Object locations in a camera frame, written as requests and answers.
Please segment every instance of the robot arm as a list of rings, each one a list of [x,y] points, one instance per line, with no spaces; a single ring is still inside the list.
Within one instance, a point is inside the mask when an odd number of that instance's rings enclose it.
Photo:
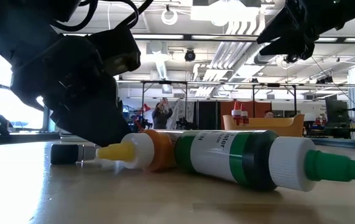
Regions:
[[[278,38],[260,51],[261,55],[286,54],[294,63],[313,55],[320,34],[342,29],[355,18],[355,0],[286,0],[284,8],[257,39],[263,44]]]
[[[113,76],[140,66],[140,51],[130,27],[147,1],[115,29],[88,37],[57,34],[90,21],[98,0],[0,0],[0,55],[12,65],[11,90],[23,103],[43,110],[42,96],[57,126],[100,146],[120,140],[131,130],[117,109]],[[79,5],[90,5],[81,25],[67,27]]]

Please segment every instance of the green label stripe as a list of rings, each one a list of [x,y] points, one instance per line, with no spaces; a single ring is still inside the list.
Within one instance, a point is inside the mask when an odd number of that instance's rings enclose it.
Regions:
[[[242,155],[249,135],[250,133],[238,133],[234,138],[229,152],[229,168],[236,182],[242,185],[249,184],[242,167]]]
[[[191,145],[198,134],[198,131],[186,131],[184,132],[176,142],[175,146],[175,159],[177,166],[190,171],[195,172],[191,162]]]

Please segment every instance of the computer monitor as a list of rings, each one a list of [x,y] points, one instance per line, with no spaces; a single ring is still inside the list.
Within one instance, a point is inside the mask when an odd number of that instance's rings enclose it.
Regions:
[[[349,112],[347,102],[341,100],[325,100],[326,103],[326,117],[328,123],[333,124],[348,124]]]

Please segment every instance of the black bottle cap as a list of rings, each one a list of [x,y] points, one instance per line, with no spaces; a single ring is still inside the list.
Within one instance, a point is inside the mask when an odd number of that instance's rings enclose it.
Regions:
[[[50,163],[54,165],[74,164],[78,160],[78,145],[53,144],[50,151]]]

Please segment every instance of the wooden table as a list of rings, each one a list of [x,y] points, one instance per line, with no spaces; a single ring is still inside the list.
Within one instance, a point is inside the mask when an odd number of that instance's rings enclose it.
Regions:
[[[355,181],[246,190],[177,170],[51,166],[51,142],[0,146],[0,223],[355,223]],[[355,150],[319,147],[355,159]]]

